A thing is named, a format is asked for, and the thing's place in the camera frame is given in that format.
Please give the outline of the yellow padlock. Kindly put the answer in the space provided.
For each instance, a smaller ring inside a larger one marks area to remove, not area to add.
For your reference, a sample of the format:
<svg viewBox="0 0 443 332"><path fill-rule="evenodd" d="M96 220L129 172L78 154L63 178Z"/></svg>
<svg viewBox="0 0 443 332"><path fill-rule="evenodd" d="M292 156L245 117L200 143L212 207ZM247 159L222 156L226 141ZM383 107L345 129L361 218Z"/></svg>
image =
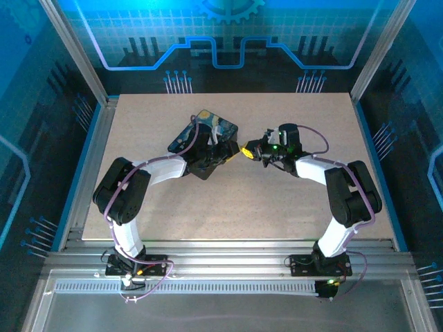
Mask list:
<svg viewBox="0 0 443 332"><path fill-rule="evenodd" d="M230 159L233 159L234 157L239 156L239 155L243 155L250 160L255 160L255 156L254 156L253 152L251 152L250 150L248 150L245 147L237 147L233 151L233 155L231 156Z"/></svg>

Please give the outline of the box with starry night print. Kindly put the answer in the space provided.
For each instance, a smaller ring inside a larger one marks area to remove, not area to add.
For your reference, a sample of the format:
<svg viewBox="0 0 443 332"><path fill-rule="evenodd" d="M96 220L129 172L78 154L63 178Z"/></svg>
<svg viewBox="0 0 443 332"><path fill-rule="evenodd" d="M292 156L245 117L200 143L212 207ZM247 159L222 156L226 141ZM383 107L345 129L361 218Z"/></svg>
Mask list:
<svg viewBox="0 0 443 332"><path fill-rule="evenodd" d="M198 124L205 124L208 125L211 129L217 125L221 125L224 129L224 133L219 139L221 140L232 140L237 142L237 134L238 134L238 126L236 124L233 124L232 122L227 121L226 119L211 113L207 110L202 110L197 114L197 119L192 121L185 129L170 143L168 146L168 151L173 154L177 154L184 149L187 149L187 151L191 148L191 146L194 144L194 141L197 138L197 135L195 134L192 142L190 143L189 147L186 147L186 141L188 140L188 137L190 136L190 132L194 126L198 127ZM181 157L185 160L185 153L181 155ZM200 178L201 180L206 180L209 178L209 176L215 171L217 167L211 167L207 171L197 171L197 172L188 172L185 168L183 175L187 176L188 174L193 174L196 177Z"/></svg>

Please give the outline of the black connector box green light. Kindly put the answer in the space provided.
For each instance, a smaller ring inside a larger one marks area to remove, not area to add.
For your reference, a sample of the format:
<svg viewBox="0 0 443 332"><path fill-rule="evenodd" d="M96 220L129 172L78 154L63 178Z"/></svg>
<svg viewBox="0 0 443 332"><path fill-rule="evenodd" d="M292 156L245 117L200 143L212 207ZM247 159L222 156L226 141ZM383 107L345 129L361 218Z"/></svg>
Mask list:
<svg viewBox="0 0 443 332"><path fill-rule="evenodd" d="M314 284L317 297L322 299L333 299L340 285L341 281L338 279L318 280Z"/></svg>

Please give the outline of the aluminium frame rail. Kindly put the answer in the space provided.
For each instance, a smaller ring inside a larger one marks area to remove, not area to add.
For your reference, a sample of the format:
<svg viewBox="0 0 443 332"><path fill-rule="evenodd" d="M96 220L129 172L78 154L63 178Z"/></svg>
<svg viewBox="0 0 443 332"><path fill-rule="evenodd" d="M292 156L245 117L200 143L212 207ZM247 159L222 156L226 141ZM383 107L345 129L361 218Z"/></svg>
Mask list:
<svg viewBox="0 0 443 332"><path fill-rule="evenodd" d="M307 255L313 241L209 240L147 241L147 252L167 255L172 274L182 279L289 279L287 256ZM44 265L92 275L102 272L100 258L110 241L69 240L61 252L52 252ZM353 275L364 280L415 279L412 255L395 250L390 240L355 240L347 247Z"/></svg>
<svg viewBox="0 0 443 332"><path fill-rule="evenodd" d="M53 252L64 249L71 229L84 228L118 99L117 95L110 97L94 112L53 240Z"/></svg>

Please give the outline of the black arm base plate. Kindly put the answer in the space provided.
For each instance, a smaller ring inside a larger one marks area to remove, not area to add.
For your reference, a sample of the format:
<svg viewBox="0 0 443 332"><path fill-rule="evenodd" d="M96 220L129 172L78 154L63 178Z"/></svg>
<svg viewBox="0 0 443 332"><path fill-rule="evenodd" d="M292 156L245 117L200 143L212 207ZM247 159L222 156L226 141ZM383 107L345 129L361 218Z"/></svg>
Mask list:
<svg viewBox="0 0 443 332"><path fill-rule="evenodd" d="M117 254L109 255L106 262L105 275L107 277L163 277L166 274L166 263L136 263Z"/></svg>
<svg viewBox="0 0 443 332"><path fill-rule="evenodd" d="M310 255L289 255L292 277L352 276L350 258L343 253L336 257L323 257L317 252Z"/></svg>

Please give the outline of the aluminium frame post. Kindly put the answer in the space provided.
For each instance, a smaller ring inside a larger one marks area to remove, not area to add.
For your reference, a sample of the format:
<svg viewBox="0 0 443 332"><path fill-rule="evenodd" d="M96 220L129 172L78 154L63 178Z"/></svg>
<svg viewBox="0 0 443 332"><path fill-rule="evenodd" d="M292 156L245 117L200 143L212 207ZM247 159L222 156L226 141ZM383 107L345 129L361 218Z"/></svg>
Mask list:
<svg viewBox="0 0 443 332"><path fill-rule="evenodd" d="M110 107L113 105L116 99L107 95L98 74L57 0L38 1L100 106Z"/></svg>
<svg viewBox="0 0 443 332"><path fill-rule="evenodd" d="M399 0L387 24L375 44L365 66L356 79L350 92L353 103L357 103L372 81L383 59L391 49L399 31L408 18L417 0Z"/></svg>

